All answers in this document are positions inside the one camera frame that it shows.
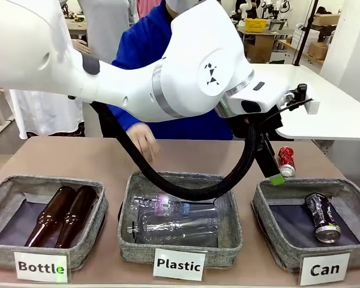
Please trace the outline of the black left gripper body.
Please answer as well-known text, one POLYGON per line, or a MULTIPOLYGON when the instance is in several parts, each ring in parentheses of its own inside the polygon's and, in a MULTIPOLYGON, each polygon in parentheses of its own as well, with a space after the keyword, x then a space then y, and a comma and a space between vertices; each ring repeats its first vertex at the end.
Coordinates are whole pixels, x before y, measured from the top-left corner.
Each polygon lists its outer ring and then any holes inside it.
POLYGON ((283 123, 281 115, 278 112, 253 113, 247 115, 238 115, 227 119, 227 123, 233 135, 240 139, 250 137, 256 142, 256 148, 260 144, 262 134, 268 136, 270 141, 283 141, 284 138, 279 136, 276 129, 281 128, 283 123))

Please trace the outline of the person's right hand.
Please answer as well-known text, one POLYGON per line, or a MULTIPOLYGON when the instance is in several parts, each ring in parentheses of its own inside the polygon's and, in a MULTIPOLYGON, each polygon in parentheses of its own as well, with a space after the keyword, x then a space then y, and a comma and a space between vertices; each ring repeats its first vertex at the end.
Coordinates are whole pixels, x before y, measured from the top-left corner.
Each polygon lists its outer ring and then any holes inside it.
POLYGON ((160 146, 151 129, 144 123, 136 123, 127 130, 127 134, 145 160, 152 164, 160 154, 160 146))

